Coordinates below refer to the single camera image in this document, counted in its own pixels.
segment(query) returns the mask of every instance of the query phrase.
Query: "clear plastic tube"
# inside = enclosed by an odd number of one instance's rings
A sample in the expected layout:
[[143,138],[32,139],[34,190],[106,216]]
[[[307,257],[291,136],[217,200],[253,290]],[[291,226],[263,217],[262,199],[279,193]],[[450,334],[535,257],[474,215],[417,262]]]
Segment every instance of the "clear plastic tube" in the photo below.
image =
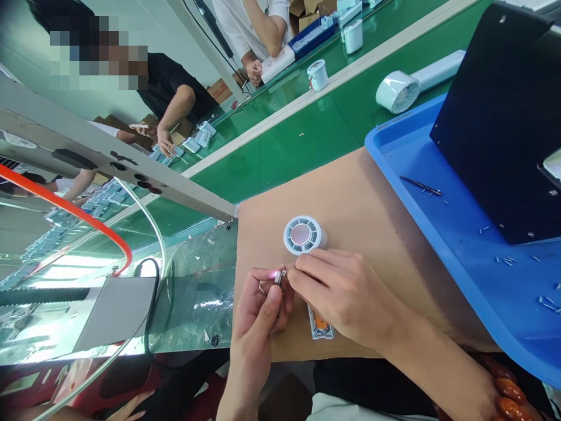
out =
[[[150,221],[150,225],[152,225],[152,228],[154,229],[154,232],[156,233],[156,238],[158,239],[158,242],[159,242],[160,248],[161,248],[161,252],[162,252],[162,263],[161,263],[161,271],[160,271],[161,278],[159,279],[160,284],[158,286],[158,291],[156,292],[156,294],[159,295],[160,294],[160,288],[161,288],[161,285],[162,285],[161,279],[163,279],[166,276],[167,266],[168,266],[168,256],[167,256],[167,251],[165,249],[164,237],[162,236],[160,228],[156,224],[156,221],[154,220],[154,217],[152,216],[150,211],[146,208],[145,204],[142,203],[142,201],[132,191],[132,189],[126,184],[126,182],[124,182],[124,181],[122,181],[122,180],[120,180],[116,177],[115,177],[115,179],[123,187],[123,189],[133,198],[133,200],[136,202],[136,204],[140,207],[142,212],[146,215],[146,218],[148,218],[148,220]],[[33,421],[44,421],[44,420],[47,420],[49,417],[53,416],[56,413],[56,411],[58,411],[60,408],[65,406],[68,402],[70,402],[76,396],[78,396],[80,393],[82,393],[84,390],[86,390],[86,388],[88,386],[90,386],[94,382],[94,380],[97,379],[97,377],[99,377],[105,370],[107,370],[107,368],[117,359],[119,354],[127,347],[127,345],[129,345],[130,341],[132,341],[132,339],[134,337],[136,337],[136,334],[138,333],[138,331],[140,330],[140,328],[142,327],[142,325],[144,324],[144,322],[148,318],[148,311],[144,315],[144,317],[143,317],[142,321],[140,322],[140,324],[138,326],[138,329],[136,330],[134,335],[132,335],[130,338],[128,338],[115,351],[115,353],[111,357],[109,357],[109,359],[107,361],[105,361],[103,363],[103,365],[101,365],[101,367],[99,367],[91,376],[89,376],[84,381],[84,383],[82,383],[78,388],[76,388],[76,390],[74,392],[70,393],[62,401],[60,401],[56,405],[52,406],[51,408],[49,408],[48,410],[43,412],[41,415],[39,415]]]

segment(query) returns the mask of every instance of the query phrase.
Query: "black cable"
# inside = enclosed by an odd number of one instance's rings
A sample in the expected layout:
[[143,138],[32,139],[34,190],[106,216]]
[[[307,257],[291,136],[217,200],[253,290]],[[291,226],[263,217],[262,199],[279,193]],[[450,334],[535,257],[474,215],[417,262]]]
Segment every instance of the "black cable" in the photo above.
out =
[[230,66],[230,68],[234,71],[234,73],[236,73],[238,75],[238,78],[240,78],[240,80],[244,80],[244,81],[249,81],[248,78],[244,77],[243,75],[240,75],[238,73],[238,71],[234,68],[234,66],[232,66],[230,64],[230,62],[228,61],[227,58],[225,58],[224,54],[222,54],[222,51],[220,51],[220,49],[216,46],[216,44],[214,43],[214,41],[212,40],[212,38],[209,37],[209,35],[205,32],[205,30],[203,29],[203,27],[200,25],[199,21],[195,18],[194,14],[191,12],[191,10],[189,9],[189,6],[187,6],[187,3],[185,2],[185,0],[183,0],[183,4],[185,5],[185,9],[187,9],[187,11],[189,12],[189,14],[191,15],[191,17],[193,18],[193,20],[195,21],[195,23],[197,24],[197,26],[199,27],[199,29],[203,32],[203,34],[205,34],[205,36],[209,39],[210,43],[213,45],[213,47],[216,49],[216,51],[218,51],[218,53],[222,56],[222,58],[226,61],[226,63],[228,63],[228,65]]
[[[154,265],[156,266],[156,275],[155,275],[156,282],[154,283],[154,292],[152,293],[152,300],[150,301],[150,307],[148,308],[148,316],[146,317],[146,327],[144,328],[144,338],[143,338],[144,339],[144,354],[148,357],[148,359],[153,364],[157,365],[160,368],[164,368],[166,370],[177,370],[180,367],[171,367],[169,365],[166,365],[166,364],[163,364],[163,363],[157,361],[155,359],[152,351],[150,351],[150,342],[148,341],[148,334],[149,334],[150,329],[152,327],[152,322],[154,321],[154,309],[155,309],[156,299],[158,298],[158,286],[160,284],[160,266],[158,265],[158,262],[156,261],[156,259],[154,259],[152,257],[145,258],[142,262],[140,262],[138,264],[138,266],[134,270],[134,276],[135,277],[140,276],[142,266],[147,261],[153,262]],[[174,281],[175,280],[175,263],[174,262],[171,263],[170,276],[172,278],[172,281]],[[169,323],[169,319],[171,317],[171,305],[172,305],[172,303],[170,303],[170,309],[169,309],[169,313],[168,313],[168,318],[165,322],[165,326],[167,326],[167,324]]]

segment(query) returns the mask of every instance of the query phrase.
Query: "white shirt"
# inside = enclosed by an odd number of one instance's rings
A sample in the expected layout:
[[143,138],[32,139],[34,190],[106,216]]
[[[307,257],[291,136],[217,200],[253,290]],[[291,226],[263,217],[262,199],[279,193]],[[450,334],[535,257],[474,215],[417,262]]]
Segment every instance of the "white shirt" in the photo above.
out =
[[[280,16],[286,22],[286,33],[282,45],[292,39],[289,20],[289,0],[256,0],[261,10],[268,16]],[[264,61],[269,57],[267,48],[259,39],[257,32],[251,26],[249,16],[245,11],[243,0],[212,0],[216,17],[222,24],[224,31],[236,53],[242,58],[249,50]]]
[[[68,193],[68,191],[70,190],[70,188],[72,187],[72,185],[74,184],[74,180],[72,180],[71,178],[57,178],[54,181],[57,184],[57,189],[58,191],[54,192],[58,197],[63,197],[66,193]],[[95,184],[92,183],[89,185],[89,187],[86,189],[86,191],[84,193],[82,193],[80,196],[81,197],[89,197],[92,195],[93,192],[95,192],[98,188],[100,188],[101,186],[99,184]]]
[[424,415],[392,415],[374,412],[343,399],[326,394],[312,398],[311,415],[306,421],[438,421]]

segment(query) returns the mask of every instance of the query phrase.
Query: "person's arm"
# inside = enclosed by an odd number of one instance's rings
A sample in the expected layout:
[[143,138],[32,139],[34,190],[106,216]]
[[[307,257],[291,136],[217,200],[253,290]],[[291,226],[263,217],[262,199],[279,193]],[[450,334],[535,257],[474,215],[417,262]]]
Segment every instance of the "person's arm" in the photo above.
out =
[[195,106],[195,91],[188,85],[180,85],[158,123],[158,144],[168,158],[175,155],[175,144],[169,133],[181,119],[187,117]]
[[362,256],[315,249],[298,257],[288,279],[338,332],[379,352],[454,421],[497,414],[493,377],[395,297]]
[[124,130],[119,130],[117,132],[117,136],[115,137],[117,137],[117,139],[119,139],[121,142],[125,142],[126,144],[133,144],[136,142],[136,136],[132,133],[125,132]]
[[271,369],[271,334],[286,327],[294,303],[288,282],[270,285],[267,296],[261,282],[272,284],[275,270],[253,268],[236,307],[230,347],[230,372],[218,407],[217,421],[257,421],[259,393]]
[[[270,16],[267,16],[261,10],[257,0],[243,0],[243,2],[251,26],[257,32],[257,36],[263,42],[271,57],[278,56],[281,52],[282,42],[288,27],[286,21],[283,17],[276,14],[277,12],[273,10],[273,5],[271,10],[269,10]],[[288,12],[289,3],[284,0],[283,2],[286,3],[286,11]]]
[[63,199],[68,202],[74,201],[93,183],[97,171],[95,170],[80,170],[80,174],[74,178],[74,183],[68,192],[63,196]]

